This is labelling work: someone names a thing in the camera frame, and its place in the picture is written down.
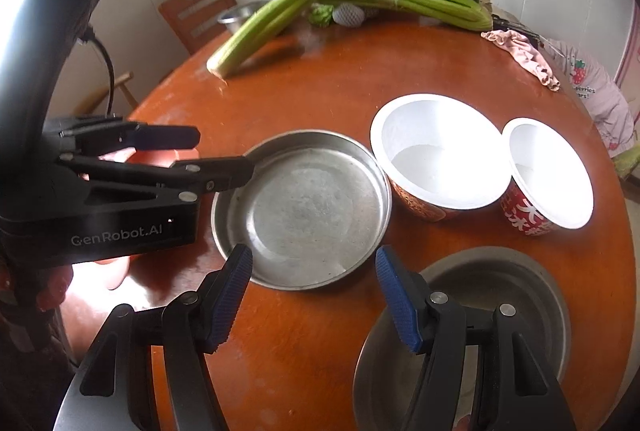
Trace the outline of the person's left hand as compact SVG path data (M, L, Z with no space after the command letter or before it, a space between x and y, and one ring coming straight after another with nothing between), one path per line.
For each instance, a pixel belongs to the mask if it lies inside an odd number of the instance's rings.
M44 313L57 309L66 298L74 277L73 267L21 269L1 259L1 302Z

